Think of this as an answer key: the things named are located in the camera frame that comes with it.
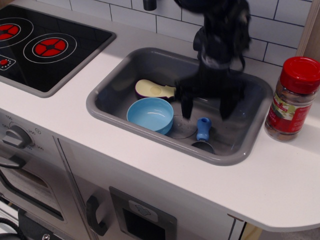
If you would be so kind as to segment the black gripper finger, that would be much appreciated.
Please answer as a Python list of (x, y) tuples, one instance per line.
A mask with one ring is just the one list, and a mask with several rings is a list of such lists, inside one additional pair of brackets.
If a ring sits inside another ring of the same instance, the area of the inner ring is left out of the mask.
[(221, 98), (219, 112), (222, 120), (227, 120), (236, 109), (239, 100), (236, 98)]
[(181, 111), (185, 119), (190, 119), (193, 110), (193, 94), (183, 94), (181, 97)]

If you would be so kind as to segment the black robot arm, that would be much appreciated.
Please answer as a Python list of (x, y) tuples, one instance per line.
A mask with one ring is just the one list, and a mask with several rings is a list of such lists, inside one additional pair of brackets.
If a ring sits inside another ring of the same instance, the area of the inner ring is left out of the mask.
[(191, 117), (194, 98), (218, 98), (225, 120), (244, 98), (245, 84), (236, 81), (230, 65), (235, 58), (245, 64), (243, 52), (251, 41), (249, 4), (246, 0), (178, 0), (176, 4), (204, 17), (193, 42), (198, 70), (175, 85), (174, 97), (181, 102), (182, 116)]

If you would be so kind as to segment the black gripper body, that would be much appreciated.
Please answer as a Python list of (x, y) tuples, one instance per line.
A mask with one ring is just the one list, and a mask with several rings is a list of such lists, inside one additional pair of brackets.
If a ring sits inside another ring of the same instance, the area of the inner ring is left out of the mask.
[(245, 96), (245, 88), (239, 73), (209, 68), (201, 63), (196, 73), (175, 82), (174, 97), (177, 100), (219, 98), (240, 101)]

